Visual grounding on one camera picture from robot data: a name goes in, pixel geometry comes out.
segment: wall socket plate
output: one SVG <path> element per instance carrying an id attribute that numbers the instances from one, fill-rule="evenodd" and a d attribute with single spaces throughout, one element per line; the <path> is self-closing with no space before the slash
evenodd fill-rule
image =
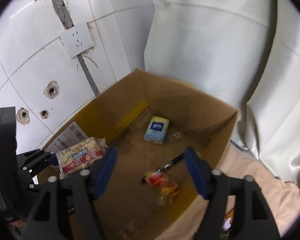
<path id="1" fill-rule="evenodd" d="M 60 38 L 70 58 L 93 47 L 93 40 L 88 25 L 85 22 L 61 32 Z"/>

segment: white curtain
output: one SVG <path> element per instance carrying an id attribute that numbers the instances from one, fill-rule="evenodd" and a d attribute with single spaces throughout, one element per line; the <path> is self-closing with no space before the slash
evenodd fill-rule
<path id="1" fill-rule="evenodd" d="M 250 152 L 275 176 L 300 185 L 300 14 L 290 0 L 278 0 L 273 47 L 247 107 Z"/>
<path id="2" fill-rule="evenodd" d="M 145 69 L 190 83 L 245 114 L 271 50 L 271 3 L 160 0 L 145 50 Z M 233 139 L 243 145 L 238 131 Z"/>
<path id="3" fill-rule="evenodd" d="M 300 186 L 300 14 L 275 1 L 160 0 L 145 68 L 237 106 L 233 140 Z"/>

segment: biscuit package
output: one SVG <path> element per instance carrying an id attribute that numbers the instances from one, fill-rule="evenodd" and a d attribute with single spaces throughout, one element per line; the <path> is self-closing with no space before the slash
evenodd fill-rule
<path id="1" fill-rule="evenodd" d="M 90 137 L 57 154 L 61 178 L 88 168 L 106 152 L 106 139 Z"/>

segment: cardboard box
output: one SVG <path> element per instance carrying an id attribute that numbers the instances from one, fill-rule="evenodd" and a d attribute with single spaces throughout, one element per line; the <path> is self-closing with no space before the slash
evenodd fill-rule
<path id="1" fill-rule="evenodd" d="M 153 115 L 170 119 L 170 129 L 182 131 L 184 139 L 170 142 L 166 138 L 163 145 L 145 141 L 143 136 Z M 76 122 L 88 136 L 105 137 L 107 144 L 117 147 L 114 174 L 106 193 L 95 202 L 96 210 L 109 239 L 120 239 L 119 230 L 134 221 L 139 232 L 129 238 L 153 240 L 178 219 L 197 193 L 183 161 L 167 172 L 181 187 L 172 204 L 159 207 L 159 190 L 140 185 L 140 179 L 188 146 L 216 167 L 237 116 L 235 108 L 186 84 L 137 70 L 97 96 L 59 133 Z M 39 182 L 46 183 L 53 172 L 51 168 L 44 170 Z M 83 239 L 75 215 L 71 222 L 75 239 Z"/>

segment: snack package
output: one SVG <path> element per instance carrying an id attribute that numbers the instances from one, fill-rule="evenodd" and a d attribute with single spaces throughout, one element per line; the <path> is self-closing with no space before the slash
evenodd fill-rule
<path id="1" fill-rule="evenodd" d="M 96 160 L 101 159 L 106 152 L 106 139 L 90 137 L 57 154 L 57 160 L 61 171 L 60 177 L 65 178 L 69 174 L 91 166 Z"/>
<path id="2" fill-rule="evenodd" d="M 144 139 L 149 142 L 163 144 L 169 126 L 169 119 L 153 116 L 144 135 Z"/>

